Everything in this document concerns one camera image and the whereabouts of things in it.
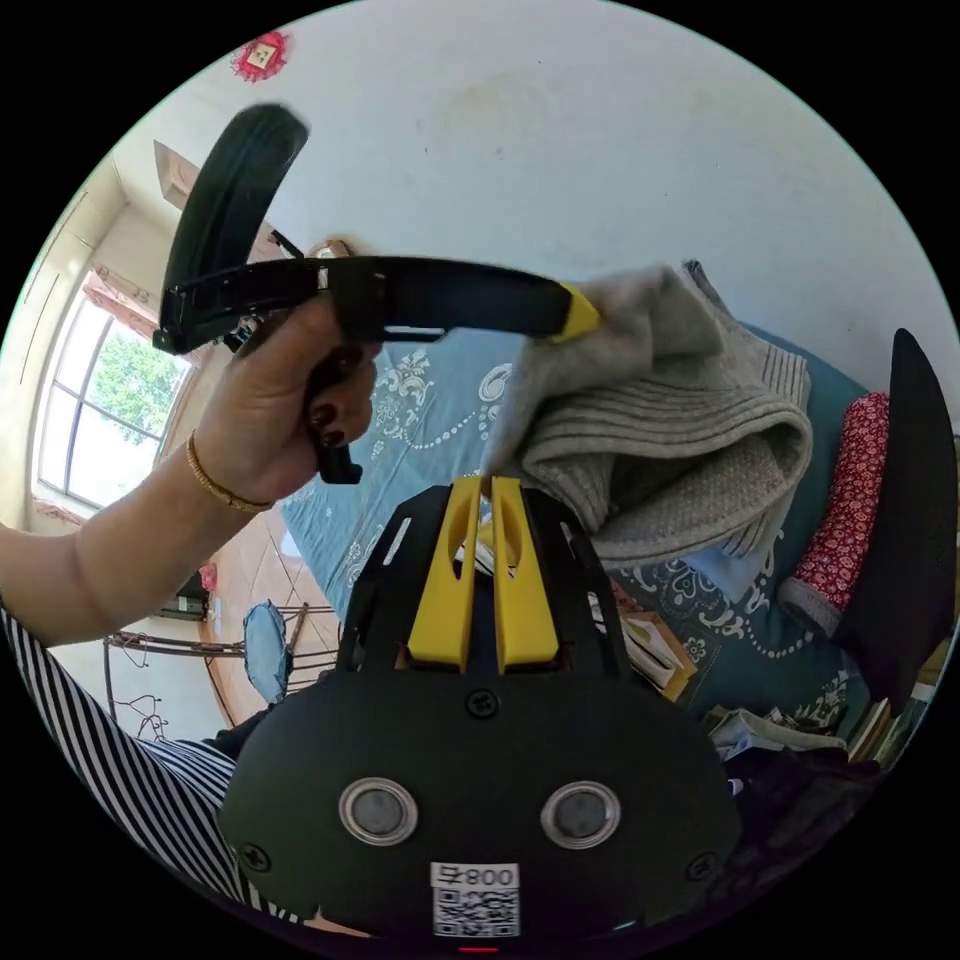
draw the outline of bed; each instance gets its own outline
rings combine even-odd
[[[843,716],[868,700],[864,681],[841,649],[806,633],[775,598],[824,512],[843,414],[866,391],[817,357],[755,332],[806,357],[815,433],[812,463],[761,575],[735,604],[680,561],[621,570],[615,580],[663,617],[697,664],[680,701],[694,715],[716,705],[759,714],[777,707],[817,725],[840,722],[842,735]],[[427,346],[386,347],[370,430],[352,447],[365,469],[362,482],[337,487],[318,479],[282,504],[304,561],[341,618],[398,504],[478,471],[518,347],[516,337],[473,331]]]

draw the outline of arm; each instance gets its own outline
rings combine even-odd
[[[75,533],[0,527],[0,595],[46,646],[98,639],[155,613],[250,519],[200,486],[180,448]]]
[[[272,503],[317,471],[317,433],[349,443],[370,423],[378,348],[344,354],[346,379],[304,418],[314,367],[340,346],[329,301],[263,327],[230,362],[195,432],[201,468],[251,503]],[[0,599],[44,646],[97,639],[150,616],[251,519],[197,480],[186,450],[75,533],[0,527]]]

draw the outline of ceiling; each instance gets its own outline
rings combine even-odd
[[[872,389],[916,318],[960,414],[960,345],[903,216],[826,123],[722,47],[596,0],[362,0],[285,29],[276,76],[245,82],[225,58],[117,145],[152,219],[177,216],[155,140],[202,164],[237,111],[276,101],[311,126],[269,214],[298,246],[340,234],[573,280],[697,257],[738,317]]]

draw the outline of green foliage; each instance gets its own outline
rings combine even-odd
[[[138,336],[111,331],[100,350],[87,398],[115,417],[160,435],[176,398],[180,366]],[[120,426],[124,439],[139,446],[144,436]]]

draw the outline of bracelet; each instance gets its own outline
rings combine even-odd
[[[207,476],[206,470],[200,466],[200,461],[197,459],[197,446],[194,441],[194,434],[192,433],[190,434],[190,439],[187,441],[187,463],[190,464],[190,469],[193,471],[193,475],[197,478],[200,486],[228,507],[232,507],[234,510],[240,510],[242,513],[263,513],[273,506],[273,502],[254,503],[252,500],[244,500],[243,497],[238,497],[229,490],[214,483],[210,477]]]

